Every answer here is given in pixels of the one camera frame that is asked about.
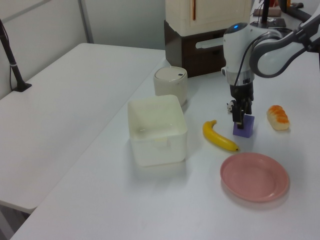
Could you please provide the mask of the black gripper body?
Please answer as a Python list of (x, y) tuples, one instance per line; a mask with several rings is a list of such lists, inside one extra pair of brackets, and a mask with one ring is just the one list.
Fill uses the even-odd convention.
[(244, 99), (254, 100), (254, 85), (252, 83), (245, 85), (230, 85), (230, 94), (237, 101), (240, 102)]

